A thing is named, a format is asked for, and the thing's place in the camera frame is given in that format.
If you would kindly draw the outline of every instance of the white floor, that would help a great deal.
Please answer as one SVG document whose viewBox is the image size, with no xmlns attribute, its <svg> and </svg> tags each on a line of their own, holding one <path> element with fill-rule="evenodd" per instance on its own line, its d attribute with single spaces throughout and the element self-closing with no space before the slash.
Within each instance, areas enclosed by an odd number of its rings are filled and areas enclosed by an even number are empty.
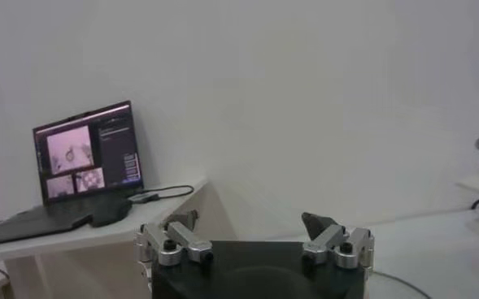
<svg viewBox="0 0 479 299">
<path fill-rule="evenodd" d="M 479 298 L 479 210 L 436 214 L 370 227 L 375 270 L 398 276 L 433 298 Z M 282 240 L 305 241 L 306 236 Z M 373 275 L 370 298 L 422 298 Z"/>
</svg>

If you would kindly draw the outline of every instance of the white wall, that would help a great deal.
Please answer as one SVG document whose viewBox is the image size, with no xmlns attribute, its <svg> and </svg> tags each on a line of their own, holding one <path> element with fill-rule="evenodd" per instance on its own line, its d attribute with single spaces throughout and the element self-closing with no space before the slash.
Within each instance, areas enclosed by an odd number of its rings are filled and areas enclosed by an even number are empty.
<svg viewBox="0 0 479 299">
<path fill-rule="evenodd" d="M 0 217 L 31 128 L 123 98 L 148 182 L 205 171 L 240 238 L 464 208 L 479 0 L 0 0 Z"/>
</svg>

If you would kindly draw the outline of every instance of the white corner table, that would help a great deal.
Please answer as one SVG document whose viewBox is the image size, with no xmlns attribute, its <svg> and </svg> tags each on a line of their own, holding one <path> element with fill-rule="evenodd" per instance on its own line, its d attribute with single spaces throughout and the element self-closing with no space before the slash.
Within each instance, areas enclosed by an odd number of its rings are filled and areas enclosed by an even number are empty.
<svg viewBox="0 0 479 299">
<path fill-rule="evenodd" d="M 161 224 L 181 205 L 193 198 L 206 183 L 206 177 L 185 181 L 182 184 L 192 185 L 193 193 L 134 206 L 125 219 L 105 227 L 85 225 L 70 232 L 0 244 L 0 261 L 6 263 L 16 298 L 52 297 L 40 255 L 130 242 L 142 224 Z"/>
</svg>

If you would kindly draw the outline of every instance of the white table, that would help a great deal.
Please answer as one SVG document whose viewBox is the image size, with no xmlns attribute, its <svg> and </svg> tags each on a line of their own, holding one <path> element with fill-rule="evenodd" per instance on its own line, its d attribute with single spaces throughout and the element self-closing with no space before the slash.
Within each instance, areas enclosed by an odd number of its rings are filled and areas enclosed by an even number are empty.
<svg viewBox="0 0 479 299">
<path fill-rule="evenodd" d="M 51 297 L 39 259 L 41 254 L 132 241 L 142 224 L 161 224 L 206 183 L 205 177 L 182 182 L 194 186 L 194 193 L 134 206 L 127 218 L 106 227 L 93 228 L 85 225 L 71 232 L 0 244 L 0 261 L 6 263 L 17 299 Z"/>
<path fill-rule="evenodd" d="M 434 214 L 369 227 L 375 236 L 375 269 L 398 276 L 433 298 L 479 298 L 479 209 Z M 306 235 L 282 241 L 307 241 Z M 372 275 L 370 298 L 422 298 Z"/>
</svg>

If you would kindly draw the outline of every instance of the laptop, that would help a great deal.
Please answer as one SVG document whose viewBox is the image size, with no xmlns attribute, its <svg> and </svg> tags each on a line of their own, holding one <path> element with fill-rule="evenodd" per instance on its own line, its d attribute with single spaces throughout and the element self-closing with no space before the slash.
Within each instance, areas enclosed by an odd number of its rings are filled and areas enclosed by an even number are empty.
<svg viewBox="0 0 479 299">
<path fill-rule="evenodd" d="M 0 223 L 0 243 L 127 215 L 143 189 L 130 101 L 34 128 L 33 139 L 43 205 Z"/>
</svg>

